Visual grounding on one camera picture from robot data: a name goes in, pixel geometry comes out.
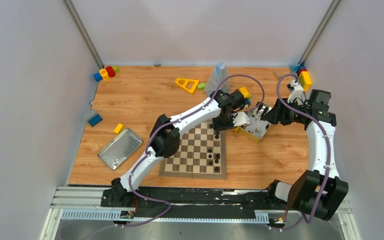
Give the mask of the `yellow tin with chess pieces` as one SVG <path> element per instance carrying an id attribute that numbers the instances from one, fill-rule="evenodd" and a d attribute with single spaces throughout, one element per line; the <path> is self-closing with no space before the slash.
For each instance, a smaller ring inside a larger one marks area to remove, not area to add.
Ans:
<path id="1" fill-rule="evenodd" d="M 271 109 L 271 106 L 262 103 L 261 106 L 255 108 L 251 113 L 248 114 L 250 118 L 250 124 L 238 126 L 236 128 L 237 132 L 256 144 L 260 143 L 269 127 L 271 126 L 270 122 L 262 120 L 261 117 Z"/>

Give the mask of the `wooden chess board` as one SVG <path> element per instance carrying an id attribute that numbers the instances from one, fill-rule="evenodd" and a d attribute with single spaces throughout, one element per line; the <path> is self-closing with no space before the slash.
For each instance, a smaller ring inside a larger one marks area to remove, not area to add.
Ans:
<path id="1" fill-rule="evenodd" d="M 226 179 L 226 135 L 215 134 L 211 120 L 182 135 L 178 151 L 160 163 L 159 175 L 200 179 Z"/>

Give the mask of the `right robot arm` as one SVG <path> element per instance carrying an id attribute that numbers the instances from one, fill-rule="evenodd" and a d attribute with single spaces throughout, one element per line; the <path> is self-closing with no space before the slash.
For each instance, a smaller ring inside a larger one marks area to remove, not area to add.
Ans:
<path id="1" fill-rule="evenodd" d="M 294 184 L 274 180 L 265 201 L 272 209 L 285 205 L 288 210 L 328 221 L 349 190 L 335 164 L 337 117 L 329 111 L 330 92 L 313 89 L 307 100 L 302 100 L 302 95 L 301 90 L 291 90 L 289 97 L 277 100 L 261 116 L 274 125 L 303 124 L 308 139 L 308 169 Z"/>

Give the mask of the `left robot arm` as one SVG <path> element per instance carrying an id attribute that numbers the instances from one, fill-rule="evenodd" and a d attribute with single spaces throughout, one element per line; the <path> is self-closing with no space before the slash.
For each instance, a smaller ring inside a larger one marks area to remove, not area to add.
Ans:
<path id="1" fill-rule="evenodd" d="M 160 161 L 173 156 L 180 147 L 184 134 L 202 122 L 212 120 L 214 133 L 235 128 L 234 111 L 246 104 L 246 98 L 239 91 L 225 93 L 214 91 L 210 97 L 195 107 L 175 116 L 159 116 L 151 131 L 145 151 L 135 164 L 121 177 L 111 181 L 111 191 L 115 202 L 129 206 L 135 191 L 145 176 Z"/>

